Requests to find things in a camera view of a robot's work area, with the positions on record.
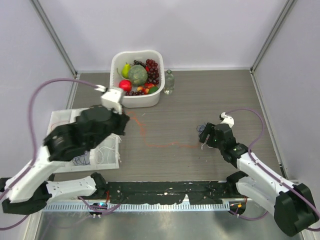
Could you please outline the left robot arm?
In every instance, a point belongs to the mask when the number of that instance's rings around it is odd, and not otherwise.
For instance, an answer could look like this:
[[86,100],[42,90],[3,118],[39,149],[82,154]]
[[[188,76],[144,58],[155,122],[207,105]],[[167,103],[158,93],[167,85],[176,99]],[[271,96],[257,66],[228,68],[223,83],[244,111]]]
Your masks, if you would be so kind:
[[63,182],[49,181],[48,178],[75,157],[95,149],[111,134],[123,136],[129,120],[124,112],[118,114],[94,105],[81,111],[74,122],[54,128],[43,140],[35,160],[16,176],[1,178],[0,190],[6,195],[1,203],[3,212],[30,215],[54,200],[74,197],[102,199],[107,192],[107,183],[97,172]]

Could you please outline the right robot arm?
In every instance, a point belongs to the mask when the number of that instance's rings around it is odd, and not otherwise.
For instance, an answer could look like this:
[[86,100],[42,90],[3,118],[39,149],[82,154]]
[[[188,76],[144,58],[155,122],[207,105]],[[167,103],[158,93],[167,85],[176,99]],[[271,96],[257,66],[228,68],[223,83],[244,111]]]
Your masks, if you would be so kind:
[[265,165],[246,145],[236,141],[230,124],[208,122],[199,141],[218,149],[223,159],[238,169],[227,177],[226,193],[233,198],[243,195],[259,204],[284,234],[293,237],[319,221],[311,190]]

